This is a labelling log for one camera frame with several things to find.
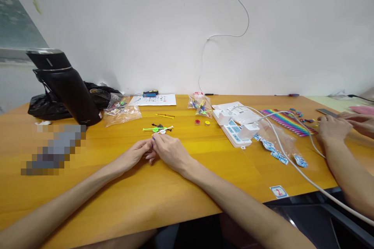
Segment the rainbow strip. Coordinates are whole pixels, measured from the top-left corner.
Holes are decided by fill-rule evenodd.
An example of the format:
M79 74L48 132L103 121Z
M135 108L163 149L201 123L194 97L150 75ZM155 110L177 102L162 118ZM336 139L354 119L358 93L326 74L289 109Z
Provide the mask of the rainbow strip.
M270 109L270 110L260 110L261 113L264 115L269 115L271 113L279 112L277 109ZM295 133L298 136L308 136L309 133L311 135L316 134L317 131L315 131L313 128L308 128L306 130L301 124L299 124L292 116L286 114L286 113L280 113L276 115L270 116L274 121L279 123L280 125L284 126L285 128L291 130L293 133Z

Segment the pink object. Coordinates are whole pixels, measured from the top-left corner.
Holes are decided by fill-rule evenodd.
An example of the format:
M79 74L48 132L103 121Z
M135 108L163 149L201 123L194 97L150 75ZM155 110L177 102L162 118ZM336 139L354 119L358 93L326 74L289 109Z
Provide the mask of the pink object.
M374 107L371 106L351 106L353 112L364 115L374 115Z

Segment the power cord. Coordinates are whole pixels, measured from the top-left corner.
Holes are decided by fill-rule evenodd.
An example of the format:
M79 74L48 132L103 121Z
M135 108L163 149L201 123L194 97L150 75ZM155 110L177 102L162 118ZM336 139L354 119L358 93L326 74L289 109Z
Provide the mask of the power cord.
M360 97L360 96L358 96L358 95L347 95L347 96L348 96L348 97L358 97L358 98L364 99L364 100L366 100L366 101L374 102L374 100L366 99L366 98Z
M243 5L243 3L238 0L239 3L242 5L242 7L244 8L245 12L247 13L247 18L248 18L248 23L247 23L247 28L245 29L244 33L242 35L230 35L230 34L215 34L215 35L212 35L210 36L206 41L205 41L205 44L203 46L203 51L201 52L201 69L200 69L200 76L199 76L199 88L200 88L200 91L203 92L203 90L201 89L201 85L200 85L200 79L201 79L201 76L203 75L203 65L204 65L204 50L205 50L205 46L206 44L208 43L209 39L212 38L212 37L215 37L215 36L230 36L230 37L241 37L243 36L244 34L246 34L246 32L248 31L248 28L249 28L249 14L248 14L248 11L246 9L246 7Z
M294 168L296 168L297 171L299 171L299 173L309 182L311 183L316 189L318 189L321 193L323 193L325 196L327 196L329 199L331 199L333 202L335 202L337 205L339 205L340 207L342 207L343 209L347 210L349 213L351 213L352 215L356 216L357 218L363 220L364 222L368 223L369 225L371 226L374 226L374 221L373 220L370 220L369 218L365 217L364 215L358 213L357 211L353 210L352 208L346 206L344 203L342 203L341 201L337 200L336 198L334 198L332 195L330 195L328 192L326 192L324 189L322 189L320 186L318 186L316 183L314 183L312 180L310 180L301 170L300 168L287 156L287 154L284 152L284 149L283 149L283 146L282 146L282 143L281 141L279 140L279 136L273 126L273 124L267 119L268 117L270 117L271 115L274 115L274 114L279 114L279 113L283 113L283 112L286 112L288 114L291 114L304 128L307 129L307 127L299 120L297 119L294 114L288 112L288 111L280 111L280 112L275 112L275 113L272 113L272 114L269 114L269 115L266 115L264 116L261 112L257 111L256 109L252 108L252 107L248 107L248 106L238 106L238 107L235 107L235 108L240 108L240 107L246 107L246 108L249 108L253 111L256 111L257 113L259 113L262 118L259 119L258 121L262 120L262 119L266 119L267 122L270 124L270 126L272 127L273 131L274 131L274 134L275 134L275 137L277 138L277 141L279 143L279 146L280 146L280 149L282 150L282 153L283 155L289 160L289 162L293 165ZM309 136L310 136L310 139L312 141L312 144L313 144L313 147L316 149L316 151L324 158L326 158L317 148L316 146L314 145L314 142L313 142L313 139L312 139L312 136L310 135L309 133Z

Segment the paper sheet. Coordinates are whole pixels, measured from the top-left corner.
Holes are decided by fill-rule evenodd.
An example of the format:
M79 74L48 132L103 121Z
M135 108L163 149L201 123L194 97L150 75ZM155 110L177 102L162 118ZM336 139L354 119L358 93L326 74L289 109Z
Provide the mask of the paper sheet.
M175 95L156 95L155 97L134 96L129 106L168 106L176 105Z

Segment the hand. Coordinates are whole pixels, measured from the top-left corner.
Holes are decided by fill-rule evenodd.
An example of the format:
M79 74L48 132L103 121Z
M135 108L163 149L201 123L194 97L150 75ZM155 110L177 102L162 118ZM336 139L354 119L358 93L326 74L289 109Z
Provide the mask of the hand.
M343 112L339 118L347 120L359 133L374 139L374 116Z
M156 152L152 149L151 139L136 142L126 152L103 168L109 170L111 174L116 174L117 177L119 177L137 164L142 156L145 156L145 159L149 160L150 164L152 164L155 159Z
M352 125L344 119L332 116L319 117L319 135L322 141L344 141L352 129Z
M154 133L152 143L160 158L171 169L182 175L190 164L195 161L178 138L173 138L167 134Z

